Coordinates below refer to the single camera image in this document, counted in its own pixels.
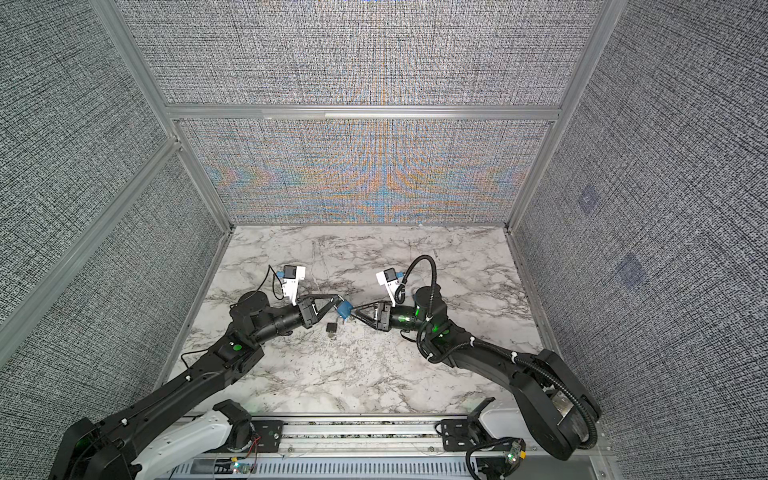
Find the blue padlock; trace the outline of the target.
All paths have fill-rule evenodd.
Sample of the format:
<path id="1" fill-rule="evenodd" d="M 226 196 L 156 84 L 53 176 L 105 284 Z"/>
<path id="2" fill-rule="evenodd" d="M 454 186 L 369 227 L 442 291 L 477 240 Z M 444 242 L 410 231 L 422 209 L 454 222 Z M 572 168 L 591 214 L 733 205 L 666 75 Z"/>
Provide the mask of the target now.
<path id="1" fill-rule="evenodd" d="M 346 300 L 342 301 L 339 305 L 336 306 L 336 311 L 343 321 L 346 321 L 351 316 L 352 310 L 353 305 Z"/>

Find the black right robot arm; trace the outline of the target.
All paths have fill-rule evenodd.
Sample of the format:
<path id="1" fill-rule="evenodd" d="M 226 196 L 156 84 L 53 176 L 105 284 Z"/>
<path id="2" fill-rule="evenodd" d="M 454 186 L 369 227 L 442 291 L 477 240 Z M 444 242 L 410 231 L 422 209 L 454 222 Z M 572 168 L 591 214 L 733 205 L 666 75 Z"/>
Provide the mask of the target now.
<path id="1" fill-rule="evenodd" d="M 411 305 L 377 301 L 350 315 L 378 331 L 414 332 L 429 363 L 468 370 L 511 392 L 531 436 L 551 456 L 567 460 L 597 444 L 601 408 L 556 352 L 518 352 L 480 339 L 450 318 L 438 288 L 419 288 Z"/>

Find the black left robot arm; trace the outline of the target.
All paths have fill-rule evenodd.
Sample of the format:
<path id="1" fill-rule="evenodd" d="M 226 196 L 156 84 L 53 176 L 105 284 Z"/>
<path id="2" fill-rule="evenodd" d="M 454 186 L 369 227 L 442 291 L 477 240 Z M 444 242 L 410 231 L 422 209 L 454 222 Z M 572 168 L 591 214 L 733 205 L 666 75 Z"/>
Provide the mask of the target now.
<path id="1" fill-rule="evenodd" d="M 237 382 L 264 356 L 267 341 L 311 328 L 342 302 L 338 294 L 309 294 L 273 307 L 261 291 L 230 307 L 224 335 L 182 373 L 129 407 L 94 423 L 83 418 L 64 433 L 52 479 L 154 479 L 208 450 L 248 450 L 255 442 L 250 414 L 222 401 L 202 419 L 175 423 L 193 407 Z"/>

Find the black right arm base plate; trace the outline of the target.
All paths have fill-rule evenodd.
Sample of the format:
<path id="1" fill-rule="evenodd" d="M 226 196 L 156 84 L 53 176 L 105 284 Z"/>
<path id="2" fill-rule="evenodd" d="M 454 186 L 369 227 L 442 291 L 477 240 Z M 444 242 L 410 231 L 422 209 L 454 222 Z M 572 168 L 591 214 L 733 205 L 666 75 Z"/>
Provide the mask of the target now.
<path id="1" fill-rule="evenodd" d="M 445 418 L 434 425 L 441 440 L 442 448 L 447 452 L 467 452 L 471 447 L 482 445 L 482 451 L 511 451 L 519 454 L 526 450 L 523 439 L 506 438 L 503 443 L 492 445 L 496 440 L 478 420 L 468 418 Z"/>

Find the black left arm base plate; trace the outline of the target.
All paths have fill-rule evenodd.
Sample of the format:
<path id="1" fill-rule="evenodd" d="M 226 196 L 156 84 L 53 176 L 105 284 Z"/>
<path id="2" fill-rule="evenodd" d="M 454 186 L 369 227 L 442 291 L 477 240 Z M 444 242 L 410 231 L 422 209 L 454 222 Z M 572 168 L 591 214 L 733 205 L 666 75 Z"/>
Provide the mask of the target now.
<path id="1" fill-rule="evenodd" d="M 207 453 L 277 453 L 282 441 L 285 423 L 281 420 L 251 420 L 249 425 L 240 422 L 231 428 L 224 443 Z"/>

